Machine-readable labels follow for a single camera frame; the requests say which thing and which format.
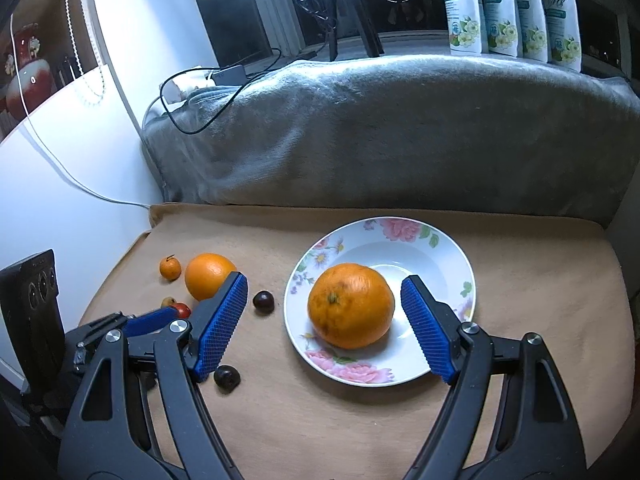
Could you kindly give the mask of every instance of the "plate rim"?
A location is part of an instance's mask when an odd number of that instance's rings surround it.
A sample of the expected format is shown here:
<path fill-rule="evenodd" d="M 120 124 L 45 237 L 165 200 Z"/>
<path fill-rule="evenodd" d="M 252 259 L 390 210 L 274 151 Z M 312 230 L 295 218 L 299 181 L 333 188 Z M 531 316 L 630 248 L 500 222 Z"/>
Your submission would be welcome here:
<path fill-rule="evenodd" d="M 414 375 L 414 376 L 412 376 L 410 378 L 406 378 L 406 379 L 403 379 L 401 381 L 394 381 L 394 382 L 391 382 L 391 383 L 380 383 L 380 384 L 355 383 L 353 381 L 348 381 L 346 379 L 343 379 L 343 378 L 340 378 L 340 377 L 336 377 L 334 375 L 329 374 L 325 370 L 322 370 L 322 368 L 317 366 L 310 359 L 308 359 L 298 349 L 298 346 L 295 343 L 294 335 L 291 333 L 291 328 L 289 326 L 289 321 L 287 320 L 287 292 L 289 290 L 289 284 L 291 283 L 291 280 L 293 279 L 293 275 L 296 273 L 296 269 L 298 268 L 300 263 L 302 263 L 302 260 L 305 259 L 305 257 L 308 254 L 308 252 L 313 250 L 314 246 L 318 245 L 322 240 L 324 240 L 325 238 L 333 235 L 334 233 L 338 232 L 341 229 L 345 229 L 345 228 L 350 227 L 352 225 L 359 224 L 361 222 L 366 222 L 368 220 L 379 220 L 379 219 L 383 219 L 383 218 L 393 218 L 393 219 L 398 219 L 398 220 L 410 220 L 412 222 L 418 222 L 421 225 L 426 225 L 426 226 L 428 226 L 428 227 L 430 227 L 432 229 L 436 229 L 436 231 L 438 231 L 440 234 L 443 234 L 444 236 L 446 236 L 453 243 L 453 245 L 458 249 L 460 254 L 462 254 L 462 257 L 465 259 L 465 262 L 466 262 L 466 264 L 467 264 L 467 266 L 468 266 L 468 268 L 469 268 L 469 270 L 471 272 L 471 285 L 473 287 L 472 290 L 474 292 L 474 299 L 473 299 L 473 303 L 471 305 L 471 314 L 469 315 L 469 320 L 473 319 L 474 314 L 476 312 L 476 303 L 478 301 L 478 288 L 476 287 L 476 275 L 474 274 L 474 269 L 471 266 L 471 262 L 469 261 L 469 258 L 466 256 L 465 251 L 463 251 L 462 248 L 458 245 L 458 243 L 451 236 L 449 236 L 446 232 L 444 232 L 442 229 L 440 229 L 440 228 L 438 228 L 436 226 L 433 226 L 431 224 L 428 224 L 427 222 L 423 222 L 422 220 L 417 220 L 415 218 L 407 218 L 407 217 L 404 217 L 404 216 L 391 216 L 391 215 L 373 216 L 373 217 L 369 217 L 369 218 L 361 218 L 359 220 L 354 220 L 353 222 L 349 222 L 348 224 L 341 225 L 340 227 L 335 228 L 333 231 L 325 234 L 319 240 L 317 240 L 315 243 L 313 243 L 311 245 L 311 247 L 309 247 L 302 254 L 302 257 L 297 261 L 297 263 L 293 267 L 293 270 L 291 271 L 291 274 L 289 275 L 289 279 L 287 280 L 287 283 L 286 283 L 286 286 L 285 286 L 285 290 L 284 290 L 283 299 L 282 299 L 282 317 L 284 318 L 284 325 L 285 325 L 285 329 L 287 330 L 287 335 L 289 336 L 289 341 L 290 341 L 291 345 L 293 346 L 293 348 L 298 353 L 298 355 L 305 361 L 305 363 L 310 365 L 314 370 L 320 372 L 325 377 L 328 377 L 328 378 L 330 378 L 330 379 L 332 379 L 334 381 L 338 381 L 339 383 L 348 384 L 349 386 L 359 386 L 359 387 L 362 387 L 362 388 L 383 388 L 383 387 L 386 387 L 386 386 L 398 386 L 398 384 L 408 383 L 409 381 L 416 380 L 418 377 L 421 377 L 423 375 L 426 375 L 426 374 L 430 373 L 431 372 L 431 367 L 427 366 L 427 368 L 428 368 L 427 371 L 420 372 L 419 374 L 416 374 L 416 375 Z"/>

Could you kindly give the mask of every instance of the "blue gripper pad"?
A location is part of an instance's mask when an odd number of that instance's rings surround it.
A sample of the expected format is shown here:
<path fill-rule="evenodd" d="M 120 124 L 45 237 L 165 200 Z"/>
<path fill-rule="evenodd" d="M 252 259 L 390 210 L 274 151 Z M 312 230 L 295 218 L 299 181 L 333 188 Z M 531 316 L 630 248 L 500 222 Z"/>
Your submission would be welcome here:
<path fill-rule="evenodd" d="M 122 331 L 126 337 L 148 334 L 164 328 L 174 319 L 178 319 L 178 310 L 172 306 L 147 312 L 142 316 L 129 319 Z"/>
<path fill-rule="evenodd" d="M 460 320 L 418 276 L 402 280 L 400 301 L 431 371 L 452 384 L 460 371 Z"/>
<path fill-rule="evenodd" d="M 201 301 L 191 315 L 194 340 L 190 342 L 190 352 L 196 360 L 190 368 L 197 382 L 201 383 L 218 368 L 244 310 L 248 293 L 246 277 L 240 272 L 232 272 L 216 295 Z M 208 322 L 202 320 L 203 315 L 210 316 Z"/>

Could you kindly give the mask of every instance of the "white wall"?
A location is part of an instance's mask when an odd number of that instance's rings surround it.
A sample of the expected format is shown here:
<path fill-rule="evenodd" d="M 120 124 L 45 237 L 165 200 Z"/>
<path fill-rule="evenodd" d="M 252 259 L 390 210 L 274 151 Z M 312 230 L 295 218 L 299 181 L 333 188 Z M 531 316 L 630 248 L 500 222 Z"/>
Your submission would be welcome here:
<path fill-rule="evenodd" d="M 31 115 L 44 143 L 80 182 L 109 198 L 145 204 L 161 193 L 140 138 L 103 67 L 99 104 L 84 80 L 54 94 Z M 84 76 L 96 91 L 98 69 Z M 138 235 L 149 229 L 145 209 L 104 202 L 70 186 L 21 123 L 0 144 L 0 268 L 52 248 L 65 330 L 78 325 L 98 288 Z M 126 298 L 114 310 L 126 311 Z M 22 384 L 20 366 L 0 316 L 0 373 Z"/>
<path fill-rule="evenodd" d="M 138 124 L 169 76 L 217 65 L 195 0 L 94 1 L 115 75 Z"/>

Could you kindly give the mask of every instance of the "window pane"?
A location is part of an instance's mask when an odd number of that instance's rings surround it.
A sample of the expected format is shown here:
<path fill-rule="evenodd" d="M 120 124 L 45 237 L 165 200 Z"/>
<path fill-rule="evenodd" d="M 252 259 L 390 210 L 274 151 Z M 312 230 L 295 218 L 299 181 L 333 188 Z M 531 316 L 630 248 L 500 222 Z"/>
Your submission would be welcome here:
<path fill-rule="evenodd" d="M 324 32 L 316 19 L 305 12 L 292 0 L 296 15 L 307 46 L 322 43 Z M 378 32 L 401 32 L 404 30 L 447 30 L 447 14 L 444 0 L 363 0 Z M 355 22 L 349 12 L 338 0 L 338 38 L 358 35 Z"/>
<path fill-rule="evenodd" d="M 219 66 L 247 56 L 251 56 L 247 62 L 271 56 L 255 0 L 196 1 Z"/>
<path fill-rule="evenodd" d="M 592 0 L 575 0 L 582 53 L 620 68 L 620 37 L 616 15 Z"/>
<path fill-rule="evenodd" d="M 640 79 L 640 30 L 629 27 L 631 34 L 631 77 Z"/>

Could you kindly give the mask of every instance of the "small apple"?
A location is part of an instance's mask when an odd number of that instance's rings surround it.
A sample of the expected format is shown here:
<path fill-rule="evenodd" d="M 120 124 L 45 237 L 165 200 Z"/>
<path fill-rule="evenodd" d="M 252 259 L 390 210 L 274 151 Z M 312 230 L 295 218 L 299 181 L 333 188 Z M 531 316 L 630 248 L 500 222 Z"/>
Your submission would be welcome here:
<path fill-rule="evenodd" d="M 178 311 L 180 319 L 187 319 L 191 315 L 191 309 L 184 303 L 174 303 L 172 307 Z"/>
<path fill-rule="evenodd" d="M 161 307 L 166 307 L 166 306 L 173 306 L 175 303 L 175 298 L 172 298 L 171 296 L 169 296 L 168 298 L 164 298 L 164 300 L 162 300 L 162 303 L 160 304 Z"/>

